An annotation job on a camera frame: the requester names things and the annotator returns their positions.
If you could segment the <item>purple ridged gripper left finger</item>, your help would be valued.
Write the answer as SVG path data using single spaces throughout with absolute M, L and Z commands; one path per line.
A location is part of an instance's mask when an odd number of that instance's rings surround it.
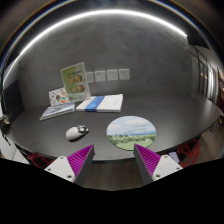
M 85 182 L 94 155 L 94 146 L 89 145 L 68 157 L 59 156 L 45 171 L 81 186 Z

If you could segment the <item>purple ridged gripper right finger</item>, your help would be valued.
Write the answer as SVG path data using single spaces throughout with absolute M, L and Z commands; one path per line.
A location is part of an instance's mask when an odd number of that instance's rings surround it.
M 160 156 L 138 144 L 134 145 L 133 154 L 145 185 L 182 169 L 169 155 Z

